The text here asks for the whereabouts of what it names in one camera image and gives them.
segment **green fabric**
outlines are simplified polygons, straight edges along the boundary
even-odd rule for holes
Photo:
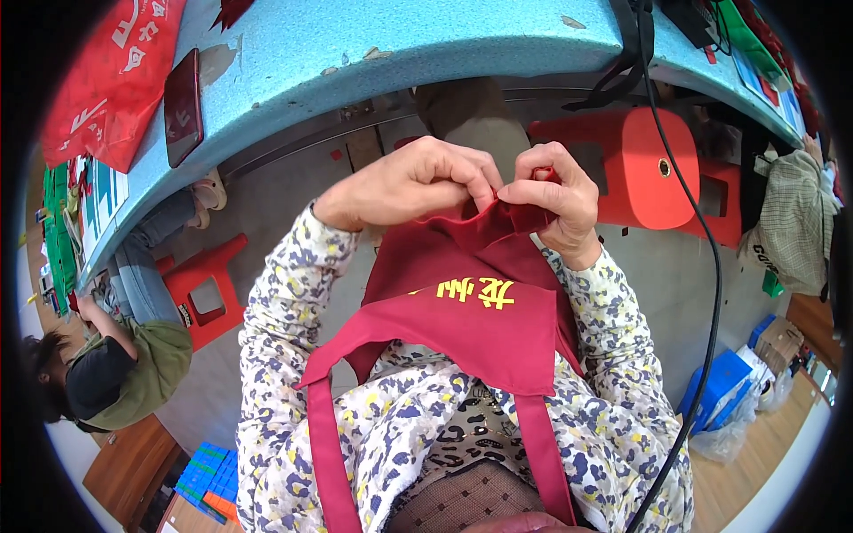
[[[132,319],[119,319],[119,323],[133,338],[136,368],[122,384],[116,403],[93,418],[82,420],[108,431],[135,424],[166,403],[187,375],[193,357],[193,340],[184,326],[163,320],[137,324]],[[93,335],[70,364],[73,366],[81,356],[103,343],[99,333]]]

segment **red tote bag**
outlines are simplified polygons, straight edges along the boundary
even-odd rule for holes
[[[175,59],[186,0],[119,0],[56,95],[41,135],[54,168],[90,154],[125,174]]]

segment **hand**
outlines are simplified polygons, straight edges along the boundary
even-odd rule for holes
[[[91,322],[92,318],[90,310],[97,306],[98,304],[95,303],[95,298],[92,297],[91,294],[83,296],[82,298],[77,298],[78,313],[80,314],[80,318],[85,322]]]
[[[805,145],[806,153],[817,161],[817,165],[820,168],[823,168],[823,154],[821,154],[821,147],[817,145],[817,141],[812,139],[807,133],[803,137],[803,144]]]
[[[460,206],[469,198],[480,211],[502,187],[486,152],[424,136],[337,182],[314,204],[327,226],[360,231],[368,224],[392,226],[427,213]]]
[[[544,173],[533,176],[540,166],[554,167],[563,184],[540,181]],[[533,204],[556,213],[559,218],[538,235],[570,269],[586,270],[598,260],[598,186],[562,144],[537,144],[520,154],[515,160],[515,181],[497,191],[497,196],[509,204]]]

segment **smartphone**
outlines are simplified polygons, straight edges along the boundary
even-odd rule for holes
[[[201,144],[199,49],[193,48],[165,79],[165,151],[169,166],[177,168]]]

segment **red plastic stool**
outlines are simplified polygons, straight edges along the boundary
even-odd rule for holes
[[[228,275],[228,261],[237,255],[247,242],[246,234],[241,233],[212,250],[196,253],[174,269],[172,265],[175,264],[175,259],[172,256],[157,261],[157,269],[163,276],[165,286],[175,300],[184,325],[193,339],[193,351],[200,350],[243,322],[243,311],[246,308],[237,302],[237,293]],[[216,283],[222,297],[222,307],[200,313],[190,293],[208,278],[213,278]]]
[[[721,189],[720,215],[702,215],[714,240],[723,246],[737,250],[740,246],[740,165],[732,165],[715,159],[699,159],[699,174],[710,178]],[[679,231],[707,239],[702,224],[694,214]]]
[[[678,115],[658,110],[678,169],[699,200],[699,164],[693,135]],[[531,136],[559,141],[597,142],[604,152],[607,194],[598,199],[598,221],[647,229],[673,229],[693,216],[693,208],[660,140],[649,107],[586,113],[533,122]]]

